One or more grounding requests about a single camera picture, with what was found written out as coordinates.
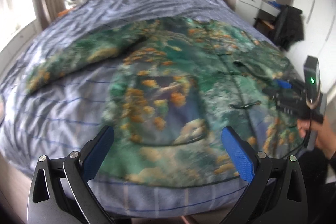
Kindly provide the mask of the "right hand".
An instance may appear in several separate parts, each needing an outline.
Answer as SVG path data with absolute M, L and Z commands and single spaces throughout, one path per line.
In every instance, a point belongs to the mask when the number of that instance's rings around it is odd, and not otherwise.
M 309 120 L 297 120 L 297 128 L 300 137 L 304 138 L 308 129 L 317 132 L 317 139 L 315 146 L 318 147 L 326 156 L 327 159 L 331 159 L 335 154 L 335 133 L 333 132 L 329 121 L 324 118 L 323 124 L 319 124 L 315 121 Z

